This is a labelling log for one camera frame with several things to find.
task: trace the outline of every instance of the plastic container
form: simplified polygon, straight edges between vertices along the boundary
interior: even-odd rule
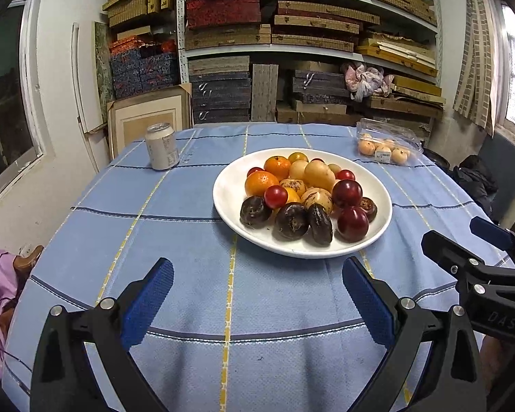
[[[423,154],[420,140],[412,130],[385,122],[361,119],[357,122],[360,155],[399,166],[415,165]]]

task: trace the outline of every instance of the blue gripper pad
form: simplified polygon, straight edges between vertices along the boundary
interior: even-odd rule
[[[127,308],[122,321],[120,340],[126,351],[143,341],[164,299],[173,285],[173,265],[167,259],[159,262],[143,279],[145,286]]]
[[[489,220],[481,217],[471,218],[469,229],[473,235],[482,238],[501,251],[507,251],[513,247],[511,234]]]
[[[372,279],[354,257],[348,258],[343,264],[342,278],[343,285],[363,318],[372,339],[376,344],[385,345],[389,349],[395,342],[394,306],[398,301],[397,296],[385,282]],[[392,306],[391,309],[382,297],[386,297]]]

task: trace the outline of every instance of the table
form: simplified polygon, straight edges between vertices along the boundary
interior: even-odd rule
[[[484,213],[431,161],[372,162],[357,154],[355,136],[354,128],[313,124],[184,130],[176,136],[179,165],[162,172],[150,168],[142,141],[130,144],[89,184],[45,248],[16,308],[7,351],[32,366],[53,305],[75,311],[116,297],[164,256],[174,266],[173,287],[143,343],[130,352],[171,412],[346,411],[385,348],[372,341],[342,284],[345,257],[293,259],[234,234],[212,200],[226,165],[257,150],[293,147],[365,166],[389,191],[393,220],[356,256],[398,296],[425,308],[448,310],[458,299],[454,279],[421,252],[429,229],[487,264],[510,264],[471,234],[470,219]],[[94,345],[87,349],[109,406],[123,410]],[[397,410],[426,355],[422,345]],[[22,412],[30,377],[6,356],[3,388]]]

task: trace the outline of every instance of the metal shelving unit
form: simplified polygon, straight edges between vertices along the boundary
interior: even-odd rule
[[[440,43],[441,43],[441,32],[440,32],[440,7],[438,0],[435,1],[435,9],[437,13],[438,27],[419,19],[412,14],[402,11],[394,6],[388,5],[378,0],[316,0],[325,4],[338,5],[338,6],[350,6],[352,9],[357,9],[369,13],[378,15],[382,20],[394,26],[400,26],[410,32],[417,33],[422,38],[428,38],[434,40],[437,44],[437,67],[438,77],[435,79],[432,76],[414,71],[411,68],[394,64],[386,60],[378,59],[371,56],[363,56],[357,53],[347,53],[344,51],[336,51],[325,48],[314,48],[310,46],[295,46],[295,45],[234,45],[234,46],[221,46],[217,48],[200,48],[193,50],[185,50],[185,0],[177,1],[177,45],[179,49],[179,63],[180,63],[180,76],[181,82],[189,82],[188,74],[188,59],[204,56],[217,56],[217,55],[228,55],[235,53],[287,53],[287,54],[307,54],[314,56],[327,56],[327,57],[339,57],[341,59],[358,60],[364,61],[369,64],[383,66],[391,68],[407,75],[415,76],[423,79],[427,82],[438,82],[440,80]]]

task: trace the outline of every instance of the shelf board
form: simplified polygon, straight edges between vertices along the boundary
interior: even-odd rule
[[[408,12],[378,0],[317,0],[316,2],[338,6],[345,6],[348,3],[351,9],[378,15],[381,22],[383,20],[394,26],[416,31],[421,38],[434,40],[434,36],[438,32],[436,26],[433,26],[425,20],[419,19]]]
[[[296,46],[296,45],[232,45],[218,46],[215,48],[199,48],[185,50],[187,59],[195,59],[196,57],[204,57],[218,54],[239,54],[239,53],[294,53],[294,54],[312,54],[318,56],[338,57],[339,59],[355,60],[364,62],[369,65],[378,65],[384,68],[399,71],[401,73],[417,77],[427,82],[435,83],[437,80],[427,74],[415,71],[412,68],[394,64],[387,60],[378,59],[372,56],[363,56],[358,53],[347,53],[337,51],[335,49],[315,48],[313,46]]]

